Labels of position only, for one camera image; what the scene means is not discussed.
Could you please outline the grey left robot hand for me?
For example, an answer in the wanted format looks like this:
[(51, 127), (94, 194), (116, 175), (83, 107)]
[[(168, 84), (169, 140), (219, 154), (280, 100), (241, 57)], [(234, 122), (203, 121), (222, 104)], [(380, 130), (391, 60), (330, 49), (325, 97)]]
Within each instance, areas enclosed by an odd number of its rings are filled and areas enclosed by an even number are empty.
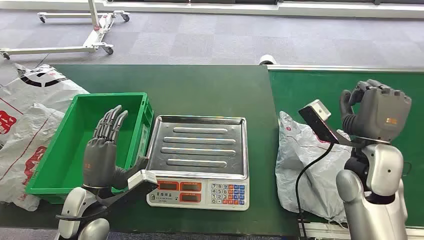
[(88, 189), (123, 190), (128, 187), (128, 179), (145, 169), (149, 159), (140, 156), (135, 165), (123, 169), (116, 165), (117, 140), (127, 110), (121, 105), (108, 110), (98, 121), (92, 138), (87, 142), (82, 161), (83, 186)]

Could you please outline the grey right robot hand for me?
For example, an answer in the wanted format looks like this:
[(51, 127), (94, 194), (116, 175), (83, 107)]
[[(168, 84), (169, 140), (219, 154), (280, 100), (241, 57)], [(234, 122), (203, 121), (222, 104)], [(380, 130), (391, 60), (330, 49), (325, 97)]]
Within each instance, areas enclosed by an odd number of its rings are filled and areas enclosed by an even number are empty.
[(403, 91), (374, 79), (343, 90), (339, 109), (345, 133), (361, 138), (393, 141), (404, 129), (412, 99)]

